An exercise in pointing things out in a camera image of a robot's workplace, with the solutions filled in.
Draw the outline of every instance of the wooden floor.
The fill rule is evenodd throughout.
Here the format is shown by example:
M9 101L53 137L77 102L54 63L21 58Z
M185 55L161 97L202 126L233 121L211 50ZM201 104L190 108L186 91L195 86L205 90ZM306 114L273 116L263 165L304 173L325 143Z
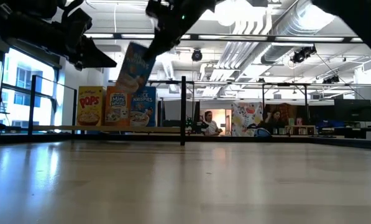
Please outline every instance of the wooden floor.
M371 151L266 143L4 146L0 223L371 224Z

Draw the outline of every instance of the rice krispies cereal box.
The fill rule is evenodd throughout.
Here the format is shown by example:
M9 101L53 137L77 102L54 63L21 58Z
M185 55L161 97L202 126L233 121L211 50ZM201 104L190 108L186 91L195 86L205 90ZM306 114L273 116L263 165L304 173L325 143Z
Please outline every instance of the rice krispies cereal box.
M131 94L109 86L106 90L105 125L126 127L130 125Z
M101 126L104 123L104 97L102 86L80 86L78 94L77 125Z
M144 89L156 58L145 61L142 57L148 48L131 42L124 56L121 71L116 81L116 88L126 93L135 93Z
M134 93L131 99L130 125L141 127L156 126L156 87L146 86Z

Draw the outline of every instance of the yellow cereal box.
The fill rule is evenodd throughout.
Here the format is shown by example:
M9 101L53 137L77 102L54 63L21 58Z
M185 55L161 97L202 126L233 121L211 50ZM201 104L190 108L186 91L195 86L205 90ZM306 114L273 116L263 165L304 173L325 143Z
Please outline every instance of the yellow cereal box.
M101 126L104 123L105 88L103 86L80 86L78 94L77 124Z
M109 86L106 90L105 125L130 126L131 94Z

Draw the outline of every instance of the woman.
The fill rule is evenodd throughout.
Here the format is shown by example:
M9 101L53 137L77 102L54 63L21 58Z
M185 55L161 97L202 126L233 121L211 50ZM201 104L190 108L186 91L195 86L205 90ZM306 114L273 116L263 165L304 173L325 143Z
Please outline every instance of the woman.
M217 123L213 121L213 113L211 111L206 111L204 113L204 122L209 126L204 131L205 136L219 136L222 129L219 129Z
M281 112L274 110L272 113L268 113L265 123L268 125L269 131L272 133L274 128L284 128L285 123L281 120Z

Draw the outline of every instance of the colorful artwork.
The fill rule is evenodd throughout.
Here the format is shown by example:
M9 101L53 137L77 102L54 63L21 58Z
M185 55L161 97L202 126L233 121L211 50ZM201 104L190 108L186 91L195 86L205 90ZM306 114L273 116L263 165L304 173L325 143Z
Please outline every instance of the colorful artwork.
M117 90L114 86L109 86L106 94L105 125L129 126L130 105L130 94Z
M156 87L146 86L131 99L130 125L156 126Z
M144 89L156 61L156 58L152 58L146 62L142 58L146 51L147 48L142 45L129 44L116 81L118 90L126 93L135 93Z
M78 94L77 124L101 126L104 121L105 89L102 86L80 86Z
M255 129L250 125L262 122L262 103L237 103L232 104L232 136L252 137Z

